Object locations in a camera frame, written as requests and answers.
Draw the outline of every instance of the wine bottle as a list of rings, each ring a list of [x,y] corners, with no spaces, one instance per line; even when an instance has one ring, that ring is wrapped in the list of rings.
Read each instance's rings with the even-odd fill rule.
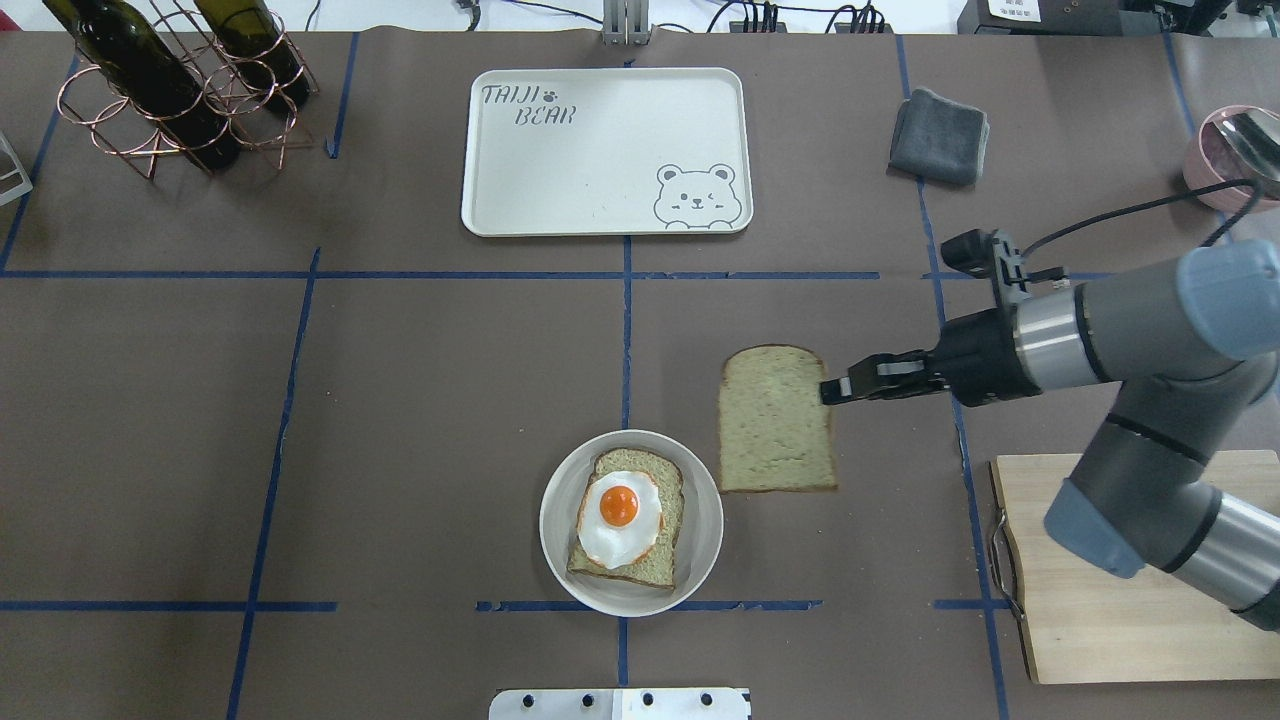
[[[70,32],[81,51],[143,113],[169,118],[157,122],[160,132],[188,160],[210,170],[236,161],[241,146],[227,118],[205,102],[204,87],[141,13],[122,0],[67,1],[78,14]]]
[[[269,91],[271,76],[275,76],[280,91],[296,108],[306,104],[311,83],[293,50],[280,38],[280,31],[262,0],[196,0],[196,6],[228,53],[257,60],[237,63],[241,77],[252,90]],[[266,108],[279,115],[289,111],[289,104],[278,95],[266,101]]]
[[[70,0],[44,0],[44,1],[45,1],[45,8],[47,8],[49,12],[52,13],[55,18],[58,18],[58,22],[63,23],[63,27],[67,28],[67,32],[76,35],[76,23],[79,22],[79,13],[76,12],[76,8],[70,4]]]

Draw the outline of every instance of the white plate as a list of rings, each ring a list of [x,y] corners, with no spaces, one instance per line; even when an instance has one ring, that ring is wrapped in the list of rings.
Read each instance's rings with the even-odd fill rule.
[[[685,518],[676,541],[676,589],[662,591],[567,570],[577,536],[577,510],[595,459],[618,447],[648,450],[672,461],[685,479]],[[561,585],[588,607],[621,618],[655,615],[685,601],[703,584],[724,537],[724,511],[716,480],[691,450],[649,430],[617,430],[589,439],[561,462],[538,514],[543,555]]]
[[[462,222],[476,234],[727,233],[753,211],[731,70],[490,70],[471,85]]]

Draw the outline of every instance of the white label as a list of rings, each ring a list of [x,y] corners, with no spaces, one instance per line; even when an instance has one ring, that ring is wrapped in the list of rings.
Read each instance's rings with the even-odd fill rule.
[[[1039,22],[1039,0],[987,0],[987,8],[1006,20]]]

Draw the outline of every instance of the white bowl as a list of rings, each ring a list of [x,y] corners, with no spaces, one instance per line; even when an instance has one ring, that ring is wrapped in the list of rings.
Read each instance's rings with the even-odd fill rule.
[[[625,580],[570,573],[570,551],[577,536],[577,510],[595,459],[618,447],[655,452],[671,460],[685,479],[685,518],[676,541],[676,589],[662,591]],[[620,618],[657,615],[678,605],[703,584],[724,537],[724,510],[716,480],[691,450],[649,430],[617,430],[591,438],[561,462],[538,514],[543,555],[561,585],[588,607]]]

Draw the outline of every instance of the bear illustration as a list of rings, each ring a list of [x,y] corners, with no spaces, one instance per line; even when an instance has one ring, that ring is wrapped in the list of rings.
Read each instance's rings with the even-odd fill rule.
[[[733,168],[724,164],[689,172],[663,165],[658,168],[662,190],[653,213],[668,228],[727,228],[742,214],[742,202],[733,193],[735,177]]]

